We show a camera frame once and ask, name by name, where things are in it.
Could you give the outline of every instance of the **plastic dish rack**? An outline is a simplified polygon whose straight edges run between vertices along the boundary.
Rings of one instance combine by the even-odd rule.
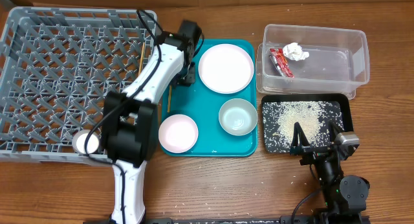
[[[72,136],[102,118],[105,95],[131,84],[152,49],[136,10],[11,10],[0,39],[0,161],[95,165]],[[101,148],[94,156],[107,158]]]

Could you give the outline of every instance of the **black tray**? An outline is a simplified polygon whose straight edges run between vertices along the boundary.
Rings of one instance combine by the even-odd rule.
[[[336,112],[340,112],[342,116],[342,127],[345,131],[354,131],[351,110],[349,108],[348,98],[343,94],[298,94],[298,95],[267,95],[264,96],[261,100],[262,104],[262,114],[263,118],[268,118],[265,113],[263,113],[263,104],[265,103],[274,103],[274,102],[301,102],[301,101],[324,101],[324,102],[334,102],[338,104],[339,107],[336,108]],[[265,148],[270,153],[288,153],[283,146],[275,144],[275,139],[270,139],[270,129],[275,127],[273,123],[263,124],[263,136],[265,142]]]

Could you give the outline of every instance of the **wooden surface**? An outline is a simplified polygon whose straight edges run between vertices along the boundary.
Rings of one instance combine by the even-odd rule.
[[[363,30],[371,79],[351,101],[361,146],[342,168],[371,182],[364,214],[372,223],[414,223],[414,3],[154,10],[166,30],[191,19],[207,38],[246,39],[255,48],[269,23]],[[168,157],[158,149],[144,193],[150,218],[273,218],[291,214],[316,187],[307,166],[297,157],[267,153],[260,136],[248,158]],[[113,190],[110,168],[0,163],[0,223],[105,218],[113,210]],[[311,199],[298,213],[322,206],[321,197]]]

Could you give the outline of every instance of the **clear plastic container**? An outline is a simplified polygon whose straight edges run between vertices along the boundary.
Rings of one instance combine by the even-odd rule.
[[[270,60],[270,48],[297,42],[309,57],[289,62],[294,78],[280,76]],[[261,93],[343,93],[369,81],[367,38],[360,30],[292,25],[267,25],[256,61],[257,90]]]

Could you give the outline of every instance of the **black cable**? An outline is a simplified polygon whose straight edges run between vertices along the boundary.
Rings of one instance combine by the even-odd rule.
[[[338,174],[332,179],[332,181],[329,183],[329,184],[327,184],[327,185],[325,185],[325,186],[331,186],[338,178],[339,178],[339,176],[341,175],[341,160],[340,160],[340,156],[339,156],[339,150],[338,150],[338,148],[336,148],[336,157],[337,157],[337,159],[338,159]],[[317,178],[316,178],[316,176],[315,176],[315,174],[313,173],[313,170],[312,170],[312,165],[310,164],[309,165],[309,168],[310,168],[310,172],[311,172],[311,174],[312,174],[312,176],[313,176],[313,178],[315,178],[315,180],[318,180]],[[298,203],[298,205],[296,205],[296,207],[295,207],[295,209],[293,210],[293,213],[292,213],[292,216],[290,217],[290,223],[291,224],[294,224],[294,220],[295,220],[295,216],[296,216],[296,212],[298,211],[298,209],[299,209],[299,207],[302,205],[302,204],[304,204],[308,199],[310,199],[310,198],[312,198],[312,197],[314,197],[314,196],[316,196],[317,194],[319,194],[319,192],[321,192],[324,188],[325,188],[325,186],[321,186],[320,188],[318,188],[317,190],[315,190],[313,193],[311,193],[311,194],[309,194],[307,197],[305,197],[305,198],[303,198],[299,203]]]
[[[193,57],[195,57],[195,55],[199,53],[203,43],[204,43],[204,34],[201,32],[201,44],[200,44],[200,47],[194,52]]]
[[[292,216],[290,217],[290,224],[294,224],[295,222],[295,215],[296,212],[298,211],[299,207],[304,204],[308,199],[318,195],[320,192],[322,191],[322,187],[316,189],[313,193],[307,195],[305,198],[303,198],[298,205],[296,205],[295,209],[293,210]]]
[[[310,172],[311,172],[311,174],[312,174],[312,177],[313,177],[316,181],[319,181],[319,180],[318,180],[318,178],[316,178],[315,173],[313,173],[313,169],[312,169],[312,165],[311,165],[311,164],[309,165],[309,170],[310,170]]]
[[[138,10],[136,12],[136,14],[138,15],[138,18],[140,19],[140,21],[142,22],[143,26],[145,27],[145,29],[148,31],[149,35],[153,38],[154,41],[156,41],[156,38],[154,36],[154,34],[152,33],[151,29],[148,27],[148,25],[145,23],[145,21],[142,19],[142,16],[140,14],[140,12],[143,12],[148,18],[150,18],[152,21],[155,22],[155,24],[157,25],[157,27],[160,28],[160,30],[162,30],[161,25],[155,21],[155,19],[150,16],[147,12],[143,11],[143,10]],[[142,84],[136,89],[136,91],[128,97],[127,100],[123,101],[121,104],[118,104],[114,109],[112,109],[110,112],[108,112],[108,114],[106,114],[104,117],[102,117],[102,119],[92,128],[92,130],[90,130],[90,132],[88,133],[88,135],[86,136],[85,139],[85,145],[83,146],[85,148],[85,153],[86,156],[94,161],[94,162],[98,162],[98,163],[102,163],[102,164],[110,164],[113,166],[116,166],[120,171],[120,175],[122,176],[122,190],[121,190],[121,211],[122,211],[122,223],[126,224],[126,218],[125,218],[125,200],[124,200],[124,196],[125,196],[125,172],[122,169],[122,167],[120,167],[119,165],[115,164],[114,162],[108,162],[108,161],[103,161],[103,160],[99,160],[99,159],[95,159],[94,157],[91,157],[91,155],[87,152],[87,143],[89,141],[89,139],[91,138],[92,134],[104,123],[104,121],[109,118],[111,115],[113,115],[114,113],[116,113],[119,109],[123,108],[130,100],[134,99],[134,97],[139,94],[139,92],[141,92],[143,90],[143,88],[145,87],[145,85],[149,82],[149,80],[152,78],[152,76],[155,74],[155,72],[157,71],[162,58],[161,58],[161,48],[159,44],[156,44],[157,50],[158,50],[158,60],[157,60],[157,64],[155,64],[154,69],[150,72],[150,74],[148,75],[148,77],[142,82]]]

